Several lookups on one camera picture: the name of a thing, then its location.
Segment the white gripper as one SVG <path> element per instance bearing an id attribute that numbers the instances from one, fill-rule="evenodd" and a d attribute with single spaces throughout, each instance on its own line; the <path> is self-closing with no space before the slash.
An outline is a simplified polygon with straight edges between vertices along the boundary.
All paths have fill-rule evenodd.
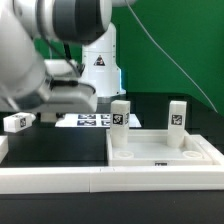
<path id="1" fill-rule="evenodd" d="M 97 109 L 93 86 L 74 77 L 56 77 L 37 62 L 20 78 L 0 84 L 0 112 L 92 113 Z"/>

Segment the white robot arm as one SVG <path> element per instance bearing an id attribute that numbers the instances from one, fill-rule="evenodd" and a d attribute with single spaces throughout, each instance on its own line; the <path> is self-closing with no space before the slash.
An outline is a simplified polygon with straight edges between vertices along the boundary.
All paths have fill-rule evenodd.
<path id="1" fill-rule="evenodd" d="M 114 7 L 136 0 L 0 0 L 0 111 L 94 112 L 96 88 L 84 66 L 54 74 L 33 41 L 89 45 L 109 28 Z"/>

